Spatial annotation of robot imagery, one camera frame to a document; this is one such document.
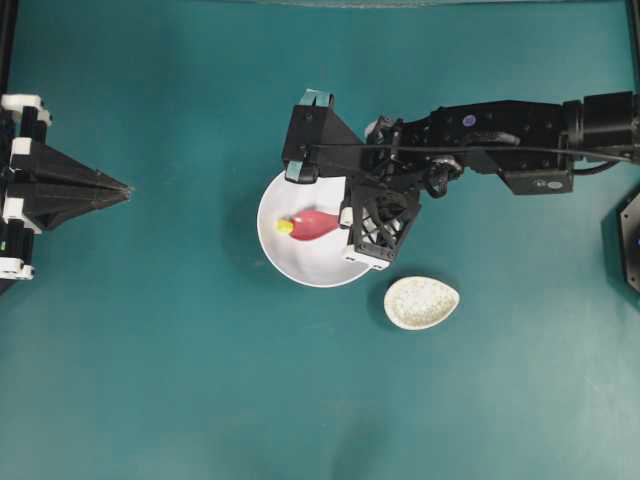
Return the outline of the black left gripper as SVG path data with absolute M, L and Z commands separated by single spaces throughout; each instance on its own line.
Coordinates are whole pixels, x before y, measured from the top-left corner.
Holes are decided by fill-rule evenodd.
M 132 189 L 45 145 L 51 115 L 36 95 L 1 99 L 1 278 L 31 280 L 34 237 L 76 217 L 126 202 Z M 54 181 L 117 192 L 53 195 Z

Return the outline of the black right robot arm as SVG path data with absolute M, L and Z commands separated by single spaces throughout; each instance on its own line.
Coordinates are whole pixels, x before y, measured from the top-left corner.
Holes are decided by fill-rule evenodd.
M 352 224 L 345 257 L 382 270 L 421 208 L 465 171 L 496 175 L 515 195 L 568 193 L 575 177 L 639 160 L 639 97 L 587 96 L 563 104 L 496 101 L 441 107 L 368 128 L 362 176 L 345 195 Z

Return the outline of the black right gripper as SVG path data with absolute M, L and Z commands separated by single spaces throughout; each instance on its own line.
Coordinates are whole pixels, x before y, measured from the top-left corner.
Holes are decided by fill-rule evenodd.
M 341 228 L 348 231 L 342 257 L 371 270 L 388 268 L 420 212 L 420 191 L 434 198 L 462 176 L 463 155 L 448 148 L 447 123 L 438 115 L 416 121 L 380 117 L 365 138 L 344 135 L 348 160 Z

